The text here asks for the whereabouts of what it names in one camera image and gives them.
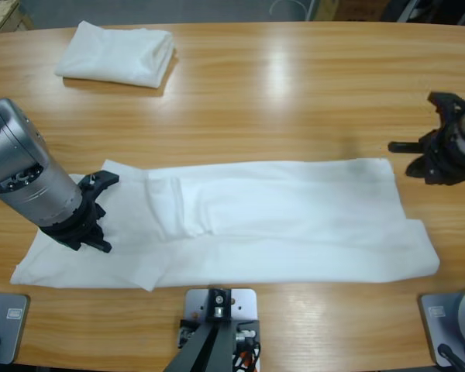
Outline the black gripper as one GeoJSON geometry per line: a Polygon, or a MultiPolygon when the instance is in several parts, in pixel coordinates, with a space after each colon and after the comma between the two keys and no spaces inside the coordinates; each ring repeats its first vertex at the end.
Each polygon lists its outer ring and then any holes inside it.
{"type": "Polygon", "coordinates": [[[40,230],[58,243],[78,251],[81,244],[87,244],[103,253],[109,253],[112,245],[104,240],[104,233],[98,220],[105,216],[105,210],[92,198],[83,198],[80,206],[63,222],[41,226],[40,230]]]}
{"type": "Polygon", "coordinates": [[[435,129],[417,142],[391,141],[387,148],[392,153],[416,153],[406,168],[408,177],[423,178],[426,184],[455,185],[465,181],[465,154],[460,151],[454,135],[435,129]]]}

